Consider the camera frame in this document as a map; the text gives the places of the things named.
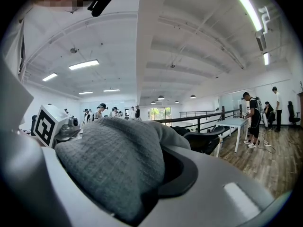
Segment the gray cloth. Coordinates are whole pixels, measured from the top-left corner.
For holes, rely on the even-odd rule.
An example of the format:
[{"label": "gray cloth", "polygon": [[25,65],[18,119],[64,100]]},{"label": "gray cloth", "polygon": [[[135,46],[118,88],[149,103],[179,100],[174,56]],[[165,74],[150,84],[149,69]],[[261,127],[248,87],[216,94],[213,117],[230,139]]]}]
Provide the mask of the gray cloth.
[{"label": "gray cloth", "polygon": [[59,143],[55,151],[95,200],[121,220],[138,223],[146,203],[155,199],[148,193],[164,178],[160,144],[190,149],[185,138],[158,122],[106,117],[85,125],[82,139]]}]

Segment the white table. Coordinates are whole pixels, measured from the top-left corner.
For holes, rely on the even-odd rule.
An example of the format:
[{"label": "white table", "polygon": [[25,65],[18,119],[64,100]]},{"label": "white table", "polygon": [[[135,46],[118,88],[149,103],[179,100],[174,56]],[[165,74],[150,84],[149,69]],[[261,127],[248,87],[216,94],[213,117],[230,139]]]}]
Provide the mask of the white table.
[{"label": "white table", "polygon": [[[232,127],[238,128],[238,135],[237,135],[237,143],[236,143],[235,152],[237,152],[237,150],[238,150],[238,145],[239,145],[239,140],[240,140],[240,131],[241,131],[241,127],[242,127],[243,125],[247,124],[247,123],[248,123],[248,120],[247,120],[247,119],[227,118],[227,119],[225,119],[225,120],[219,121],[219,122],[216,124],[216,127],[217,127],[217,126],[227,126],[227,127],[230,127],[229,136],[232,135]],[[247,139],[247,133],[248,133],[248,127],[246,127],[245,139]],[[216,157],[219,156],[219,151],[220,151],[220,144],[218,145]]]}]

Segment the white sneaker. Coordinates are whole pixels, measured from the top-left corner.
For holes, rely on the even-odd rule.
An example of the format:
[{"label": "white sneaker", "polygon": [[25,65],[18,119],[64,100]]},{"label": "white sneaker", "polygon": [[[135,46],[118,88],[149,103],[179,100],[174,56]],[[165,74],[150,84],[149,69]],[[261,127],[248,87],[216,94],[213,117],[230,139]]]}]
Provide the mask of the white sneaker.
[{"label": "white sneaker", "polygon": [[256,148],[256,145],[254,145],[253,143],[248,145],[248,148]]}]

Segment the wooden floor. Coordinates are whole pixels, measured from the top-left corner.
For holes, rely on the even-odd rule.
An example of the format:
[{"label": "wooden floor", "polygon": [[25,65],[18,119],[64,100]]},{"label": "wooden floor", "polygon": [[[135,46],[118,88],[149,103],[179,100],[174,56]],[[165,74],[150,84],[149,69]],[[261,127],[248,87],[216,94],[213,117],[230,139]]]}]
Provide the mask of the wooden floor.
[{"label": "wooden floor", "polygon": [[[235,153],[237,132],[226,137],[219,157],[228,161],[246,175],[265,186],[275,198],[293,189],[302,168],[303,161],[303,130],[281,127],[281,131],[268,132],[261,127],[264,138],[276,150],[271,154],[267,150],[248,148],[243,143],[244,134],[241,131],[238,152]],[[261,137],[260,148],[265,148]]]}]

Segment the ceiling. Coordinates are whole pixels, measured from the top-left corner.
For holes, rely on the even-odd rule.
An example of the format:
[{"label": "ceiling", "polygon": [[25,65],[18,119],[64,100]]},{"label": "ceiling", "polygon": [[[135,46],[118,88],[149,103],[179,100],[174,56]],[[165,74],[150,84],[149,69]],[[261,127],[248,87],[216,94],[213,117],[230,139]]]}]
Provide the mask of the ceiling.
[{"label": "ceiling", "polygon": [[[287,32],[271,8],[266,34],[271,61],[285,59]],[[121,89],[141,104],[159,95],[186,100],[193,87],[249,67],[264,67],[255,29],[238,0],[113,0],[101,16],[35,6],[26,16],[28,83],[85,98],[79,92]],[[78,52],[72,54],[71,48]],[[69,66],[97,59],[99,66]],[[57,73],[47,82],[42,79]]]}]

